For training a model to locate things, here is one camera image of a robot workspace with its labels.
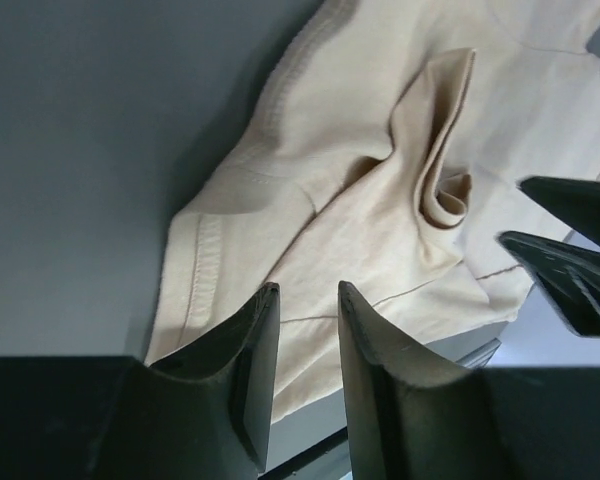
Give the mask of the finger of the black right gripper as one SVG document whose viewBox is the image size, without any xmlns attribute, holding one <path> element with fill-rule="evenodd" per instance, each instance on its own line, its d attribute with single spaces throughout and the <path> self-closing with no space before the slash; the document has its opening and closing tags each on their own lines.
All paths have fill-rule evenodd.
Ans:
<svg viewBox="0 0 600 480">
<path fill-rule="evenodd" d="M 532 176 L 522 180 L 519 189 L 600 247 L 600 182 Z"/>
<path fill-rule="evenodd" d="M 567 328 L 600 339 L 600 252 L 506 231 L 498 243 L 529 273 Z"/>
</svg>

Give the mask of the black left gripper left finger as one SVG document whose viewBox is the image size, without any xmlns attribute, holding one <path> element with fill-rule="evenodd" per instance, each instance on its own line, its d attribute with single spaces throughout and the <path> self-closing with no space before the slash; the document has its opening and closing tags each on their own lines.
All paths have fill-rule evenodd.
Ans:
<svg viewBox="0 0 600 480">
<path fill-rule="evenodd" d="M 254 479 L 266 466 L 280 292 L 152 365 L 0 357 L 0 479 Z"/>
</svg>

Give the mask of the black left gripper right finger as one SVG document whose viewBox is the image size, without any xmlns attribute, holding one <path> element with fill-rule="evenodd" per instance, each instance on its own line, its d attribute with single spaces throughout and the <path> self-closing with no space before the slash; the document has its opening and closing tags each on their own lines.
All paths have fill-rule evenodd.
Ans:
<svg viewBox="0 0 600 480">
<path fill-rule="evenodd" d="M 357 479 L 600 479 L 600 367 L 466 368 L 338 286 Z"/>
</svg>

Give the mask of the beige t shirt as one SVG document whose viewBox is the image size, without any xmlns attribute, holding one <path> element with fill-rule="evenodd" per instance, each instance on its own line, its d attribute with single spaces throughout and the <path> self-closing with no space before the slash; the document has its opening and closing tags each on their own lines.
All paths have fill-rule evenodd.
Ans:
<svg viewBox="0 0 600 480">
<path fill-rule="evenodd" d="M 281 289 L 272 417 L 342 386 L 337 286 L 422 343 L 514 320 L 497 243 L 568 226 L 517 187 L 600 180 L 599 1 L 328 1 L 172 220 L 154 363 Z"/>
</svg>

